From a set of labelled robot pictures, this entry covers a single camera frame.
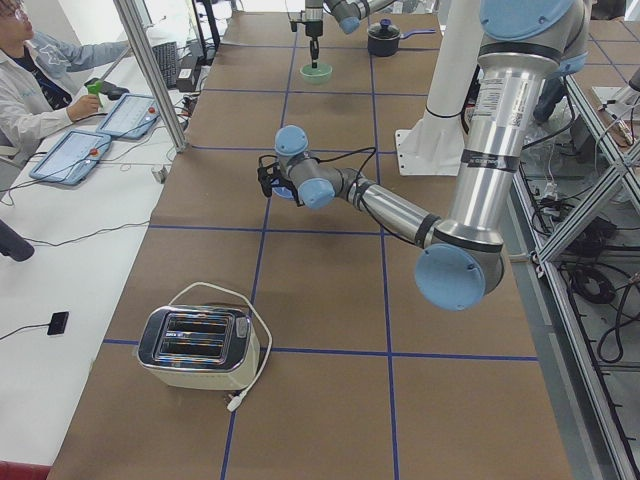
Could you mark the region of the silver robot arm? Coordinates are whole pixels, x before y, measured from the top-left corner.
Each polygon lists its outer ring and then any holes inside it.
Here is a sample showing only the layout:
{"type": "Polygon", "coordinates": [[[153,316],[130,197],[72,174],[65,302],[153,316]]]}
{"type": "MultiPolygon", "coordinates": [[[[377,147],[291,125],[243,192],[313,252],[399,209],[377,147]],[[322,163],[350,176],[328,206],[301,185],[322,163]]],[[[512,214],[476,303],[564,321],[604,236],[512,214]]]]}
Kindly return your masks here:
{"type": "Polygon", "coordinates": [[[345,34],[351,34],[358,29],[362,20],[393,3],[394,0],[306,0],[304,9],[289,19],[290,27],[296,32],[299,25],[304,26],[305,35],[309,38],[311,67],[316,69],[320,52],[319,38],[324,33],[325,12],[334,18],[345,34]]]}
{"type": "Polygon", "coordinates": [[[452,311],[476,305],[503,277],[498,226],[540,86],[583,67],[590,14],[588,1],[480,2],[477,60],[484,77],[446,218],[354,169],[328,166],[293,125],[276,133],[274,162],[257,169],[264,195],[283,187],[314,210],[335,198],[351,203],[422,248],[415,281],[429,302],[452,311]]]}

